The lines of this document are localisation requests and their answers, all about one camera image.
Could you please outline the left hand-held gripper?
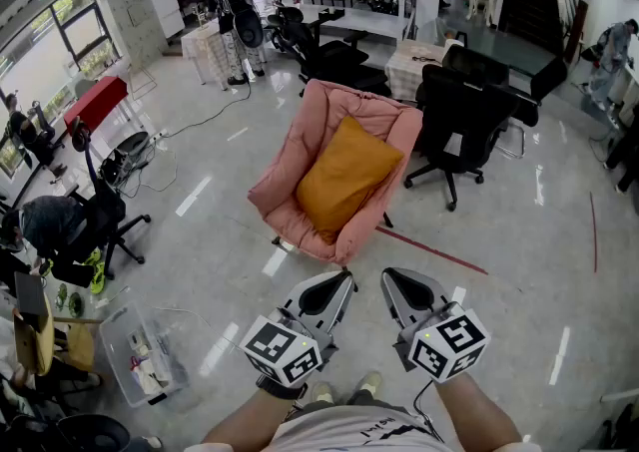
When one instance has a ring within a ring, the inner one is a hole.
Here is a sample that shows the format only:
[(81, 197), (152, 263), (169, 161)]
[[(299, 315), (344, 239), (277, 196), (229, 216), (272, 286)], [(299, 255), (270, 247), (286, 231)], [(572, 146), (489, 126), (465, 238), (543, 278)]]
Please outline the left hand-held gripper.
[(308, 278), (291, 290), (284, 307), (256, 319), (239, 349), (259, 374), (294, 387), (322, 370), (335, 353), (332, 330), (355, 292), (347, 269)]

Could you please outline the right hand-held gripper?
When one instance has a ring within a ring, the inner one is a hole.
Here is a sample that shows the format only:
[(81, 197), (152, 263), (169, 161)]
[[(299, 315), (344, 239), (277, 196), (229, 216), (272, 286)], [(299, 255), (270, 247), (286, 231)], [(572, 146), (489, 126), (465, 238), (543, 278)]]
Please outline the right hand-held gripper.
[[(444, 383), (475, 365), (491, 336), (472, 309), (465, 309), (434, 278), (388, 267), (381, 289), (391, 317), (404, 330), (396, 352), (406, 371), (419, 368)], [(425, 311), (436, 311), (422, 321)]]

